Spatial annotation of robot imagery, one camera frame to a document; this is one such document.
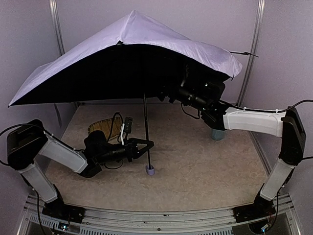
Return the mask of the lilac folding umbrella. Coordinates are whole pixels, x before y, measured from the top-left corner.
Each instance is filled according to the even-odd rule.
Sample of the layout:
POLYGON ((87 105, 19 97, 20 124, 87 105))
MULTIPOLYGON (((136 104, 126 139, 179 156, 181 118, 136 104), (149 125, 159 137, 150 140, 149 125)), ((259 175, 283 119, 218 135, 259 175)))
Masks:
POLYGON ((162 85, 225 83, 241 70, 233 52, 133 11, 35 69, 10 105, 157 98, 162 85))

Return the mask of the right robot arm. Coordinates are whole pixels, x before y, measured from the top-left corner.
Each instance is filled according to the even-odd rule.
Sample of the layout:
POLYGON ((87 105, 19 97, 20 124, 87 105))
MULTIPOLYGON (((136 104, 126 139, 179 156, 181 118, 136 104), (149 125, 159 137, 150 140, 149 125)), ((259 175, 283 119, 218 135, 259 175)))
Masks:
POLYGON ((278 160, 256 197, 261 202, 271 201, 303 159, 306 133, 299 114, 294 107, 286 110, 236 108, 220 100, 224 88, 222 82, 183 81, 180 85, 161 86, 157 97, 161 101, 168 97, 170 103, 177 100, 197 109, 201 119, 216 132, 245 130, 281 138, 278 160))

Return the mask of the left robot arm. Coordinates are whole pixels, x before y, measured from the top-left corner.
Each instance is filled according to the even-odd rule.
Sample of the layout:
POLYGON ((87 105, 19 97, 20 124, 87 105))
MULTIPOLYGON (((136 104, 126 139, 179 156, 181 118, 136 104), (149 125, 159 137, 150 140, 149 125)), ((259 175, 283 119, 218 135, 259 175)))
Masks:
POLYGON ((101 172, 106 163, 124 159, 131 162, 154 146, 150 140, 127 138, 131 131, 130 123, 122 125, 120 143, 109 143, 105 134, 96 130, 85 138, 83 150, 77 150, 54 137, 38 119, 7 130, 10 132, 6 139, 7 164, 22 175, 47 204, 62 202, 62 198, 35 162, 36 156, 47 157, 85 178, 91 178, 101 172))

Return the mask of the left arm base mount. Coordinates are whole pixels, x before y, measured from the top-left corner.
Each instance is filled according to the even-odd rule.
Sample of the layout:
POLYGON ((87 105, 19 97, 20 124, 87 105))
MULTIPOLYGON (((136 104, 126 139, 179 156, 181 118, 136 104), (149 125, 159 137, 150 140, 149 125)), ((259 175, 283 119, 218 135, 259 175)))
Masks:
POLYGON ((45 204, 42 210, 43 215, 47 215, 67 222, 82 223, 85 208, 68 204, 45 204))

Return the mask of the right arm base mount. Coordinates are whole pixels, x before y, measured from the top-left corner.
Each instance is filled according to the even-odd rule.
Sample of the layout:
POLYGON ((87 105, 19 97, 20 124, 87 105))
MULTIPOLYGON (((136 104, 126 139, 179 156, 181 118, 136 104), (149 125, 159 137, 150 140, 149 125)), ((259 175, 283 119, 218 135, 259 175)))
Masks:
POLYGON ((254 202, 252 204, 238 206, 233 209, 237 223, 255 220, 275 214, 276 209, 273 201, 254 202))

